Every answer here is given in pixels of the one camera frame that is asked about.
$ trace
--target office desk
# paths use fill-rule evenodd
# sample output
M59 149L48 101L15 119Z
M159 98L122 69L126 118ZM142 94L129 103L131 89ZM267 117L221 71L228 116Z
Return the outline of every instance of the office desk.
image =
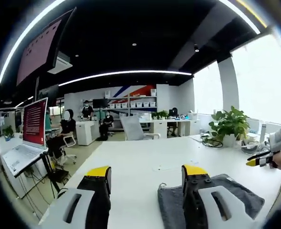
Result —
M26 177L24 173L22 173L18 178L15 178L2 157L14 147L22 144L22 139L19 138L19 135L20 134L15 133L15 137L8 142L5 141L5 138L3 136L0 137L0 162L4 168L5 175L7 176L11 186L16 191L17 195L22 198L35 186L35 184L39 183L39 181L35 180L34 182L31 177ZM46 169L41 160L36 162L31 167L36 177L41 178L42 176L44 177L46 175Z
M140 123L150 123L150 133L158 133L160 138L167 138L167 123L178 123L178 135L190 136L200 132L200 121L189 119L165 119L165 120L140 120Z
M99 121L76 122L77 142L80 146L88 146L99 137Z
M278 195L281 170L249 167L245 165L248 157L240 150L209 148L189 137L103 142L65 187L77 187L90 169L109 165L112 175L108 229L163 229L157 197L159 184L181 185L181 166L191 164L204 168L210 176L227 174L264 198L256 217L263 221Z

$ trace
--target green plant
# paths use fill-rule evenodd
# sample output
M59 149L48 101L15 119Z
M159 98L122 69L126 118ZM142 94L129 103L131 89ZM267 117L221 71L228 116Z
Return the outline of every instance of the green plant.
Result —
M8 136L8 137L13 137L14 136L14 133L13 133L11 125L7 126L6 128L3 129L3 134L5 136Z
M214 131L210 134L215 140L223 141L225 135L231 134L234 134L238 140L240 140L241 136L246 138L246 130L250 125L246 120L248 116L246 116L243 111L239 111L231 106L231 111L224 111L224 113L218 111L216 114L212 115L212 118L218 122L217 125L215 125L214 122L209 123Z
M165 117L165 118L167 118L167 117L168 117L168 112L167 112L167 111L165 111L165 110L160 111L160 112L158 112L158 113L159 113L160 117Z

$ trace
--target gray cloth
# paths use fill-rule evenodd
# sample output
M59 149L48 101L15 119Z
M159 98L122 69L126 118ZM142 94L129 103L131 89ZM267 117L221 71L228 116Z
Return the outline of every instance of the gray cloth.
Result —
M257 196L226 174L221 174L211 179L216 186L224 186L241 200L245 205L245 212L251 218L254 219L257 216L264 204L263 198ZM163 187L161 185L158 189L158 200L165 229L185 229L182 186Z

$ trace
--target person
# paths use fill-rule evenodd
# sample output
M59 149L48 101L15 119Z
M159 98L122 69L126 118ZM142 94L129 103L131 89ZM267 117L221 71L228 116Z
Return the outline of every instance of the person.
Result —
M106 117L99 127L100 139L102 141L108 140L108 130L109 130L109 127L112 127L113 122L114 122L113 116L110 115L110 112L107 111Z
M84 108L82 110L83 118L92 119L93 113L94 113L93 108L90 106L89 101L86 100L84 103Z
M74 112L71 109L68 109L64 112L64 119L60 123L51 124L51 127L58 128L62 127L62 132L56 137L47 140L46 144L49 148L49 155L55 156L57 160L64 160L64 157L61 153L60 147L65 145L63 138L65 136L72 136L76 128L76 121L73 119Z
M174 111L174 113L176 114L176 118L179 117L178 115L178 109L176 107L174 107L172 109ZM171 123L167 123L167 127L172 127L172 132L171 132L171 136L176 137L175 131L177 129L177 123L176 122L171 122Z

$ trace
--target blue stripe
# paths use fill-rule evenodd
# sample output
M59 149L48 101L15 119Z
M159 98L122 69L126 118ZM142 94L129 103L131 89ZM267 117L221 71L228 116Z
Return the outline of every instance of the blue stripe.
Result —
M124 86L121 89L118 90L118 92L116 92L116 94L114 95L114 97L117 97L119 94L123 93L125 90L127 90L130 86Z

